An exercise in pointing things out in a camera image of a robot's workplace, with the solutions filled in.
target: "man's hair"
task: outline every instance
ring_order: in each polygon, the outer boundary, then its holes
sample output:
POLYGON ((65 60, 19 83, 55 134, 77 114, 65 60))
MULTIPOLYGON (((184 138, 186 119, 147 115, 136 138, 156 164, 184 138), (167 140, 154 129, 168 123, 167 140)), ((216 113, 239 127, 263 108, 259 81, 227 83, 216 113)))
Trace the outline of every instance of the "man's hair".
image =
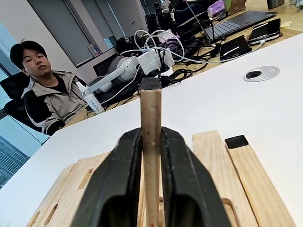
POLYGON ((24 69, 24 66, 22 64, 23 62, 23 51, 25 49, 28 50, 35 50, 43 54, 46 58, 46 52, 44 48, 39 44, 34 41, 22 41, 19 44, 15 44, 12 46, 10 49, 10 60, 19 68, 19 69, 24 69))

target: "black shirt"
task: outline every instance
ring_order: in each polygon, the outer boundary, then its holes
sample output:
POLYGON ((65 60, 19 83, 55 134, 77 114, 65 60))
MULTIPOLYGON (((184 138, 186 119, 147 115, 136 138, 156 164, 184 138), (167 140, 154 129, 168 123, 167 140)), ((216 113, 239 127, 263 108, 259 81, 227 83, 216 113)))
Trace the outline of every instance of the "black shirt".
POLYGON ((54 86, 54 87, 47 87, 47 88, 50 88, 50 89, 53 89, 53 90, 56 90, 56 91, 59 91, 61 93, 65 93, 68 95, 64 80, 61 77, 58 77, 56 75, 55 75, 55 77, 57 78, 58 85, 54 86))

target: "bottle cap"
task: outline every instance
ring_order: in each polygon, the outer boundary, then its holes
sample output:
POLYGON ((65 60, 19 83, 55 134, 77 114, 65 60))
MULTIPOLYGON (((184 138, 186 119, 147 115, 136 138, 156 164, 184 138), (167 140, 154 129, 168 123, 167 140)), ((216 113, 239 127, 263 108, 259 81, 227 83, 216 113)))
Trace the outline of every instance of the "bottle cap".
POLYGON ((86 91, 88 88, 86 86, 84 86, 83 84, 81 84, 80 82, 76 82, 80 92, 84 92, 86 91))

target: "desk surface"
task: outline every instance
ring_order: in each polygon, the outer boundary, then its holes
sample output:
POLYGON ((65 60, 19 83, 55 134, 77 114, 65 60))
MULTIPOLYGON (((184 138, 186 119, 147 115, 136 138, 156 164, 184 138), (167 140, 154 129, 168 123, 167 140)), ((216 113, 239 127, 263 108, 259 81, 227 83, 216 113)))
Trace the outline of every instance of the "desk surface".
MULTIPOLYGON (((284 23, 284 22, 288 22, 288 21, 291 21, 292 23, 290 24, 289 27, 287 28, 282 28, 281 31, 283 32, 283 36, 278 38, 278 39, 275 39, 275 40, 272 40, 272 41, 269 41, 269 42, 266 42, 261 48, 264 48, 264 47, 267 47, 267 46, 270 46, 272 44, 276 44, 280 41, 283 41, 285 39, 288 39, 290 37, 293 37, 295 35, 298 35, 300 33, 303 32, 303 13, 302 12, 297 12, 297 9, 295 6, 291 6, 289 5, 289 1, 288 0, 285 0, 285 4, 278 7, 278 8, 275 8, 275 9, 271 9, 271 10, 268 10, 267 8, 267 3, 265 0, 248 0, 246 2, 246 10, 256 10, 256 11, 273 11, 273 12, 277 12, 278 15, 276 16, 276 18, 281 18, 281 23, 284 23)), ((238 14, 241 14, 245 12, 245 10, 239 12, 239 13, 236 13, 234 15, 232 15, 232 17, 235 17, 236 15, 238 14)), ((226 38, 226 41, 229 41, 229 40, 232 40, 238 36, 241 36, 241 35, 245 35, 245 37, 247 37, 251 31, 252 31, 253 27, 250 27, 250 28, 247 28, 241 32, 238 32, 232 36, 229 36, 226 38)), ((206 48, 204 50, 201 50, 199 52, 200 55, 202 55, 203 53, 209 51, 210 48, 206 48)), ((220 60, 219 59, 219 56, 216 57, 216 58, 212 58, 211 61, 218 61, 220 60)), ((200 72, 196 72, 194 73, 194 75, 197 75, 203 71, 207 71, 207 70, 210 70, 214 67, 217 67, 218 65, 220 65, 222 63, 210 63, 208 64, 202 71, 200 72)), ((178 69, 182 69, 182 68, 187 68, 187 69, 190 69, 190 70, 196 70, 198 68, 201 68, 202 65, 190 65, 190 66, 185 66, 185 65, 175 65, 173 67, 174 70, 178 70, 178 69)), ((112 109, 112 108, 115 108, 115 107, 118 107, 118 106, 121 106, 123 105, 124 103, 127 103, 127 102, 131 102, 133 100, 136 100, 138 99, 139 97, 138 96, 135 96, 133 98, 131 98, 130 100, 123 100, 121 102, 119 102, 118 104, 113 104, 111 105, 108 110, 112 109)), ((94 113, 90 113, 89 114, 89 117, 92 117, 94 116, 95 114, 94 113)), ((87 114, 85 111, 80 111, 80 113, 78 113, 74 119, 72 119, 66 127, 70 126, 70 125, 73 125, 75 123, 78 123, 80 121, 83 121, 87 119, 87 114)))
MULTIPOLYGON (((303 34, 203 72, 162 92, 162 125, 191 135, 218 130, 244 134, 295 223, 303 227, 303 34), (275 78, 243 80, 250 69, 274 65, 275 78)), ((24 226, 60 172, 80 158, 113 149, 140 126, 140 100, 56 132, 0 190, 0 226, 24 226)))

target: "beige jacket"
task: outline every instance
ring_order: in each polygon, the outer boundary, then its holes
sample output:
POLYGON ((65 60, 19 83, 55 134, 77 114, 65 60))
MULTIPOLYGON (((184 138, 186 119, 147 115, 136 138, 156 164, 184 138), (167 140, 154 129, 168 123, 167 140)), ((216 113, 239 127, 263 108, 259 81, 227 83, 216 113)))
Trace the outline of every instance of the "beige jacket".
POLYGON ((53 135, 86 104, 76 85, 76 82, 83 81, 65 71, 53 71, 53 74, 64 80, 68 94, 43 87, 31 78, 22 95, 30 120, 47 135, 53 135))

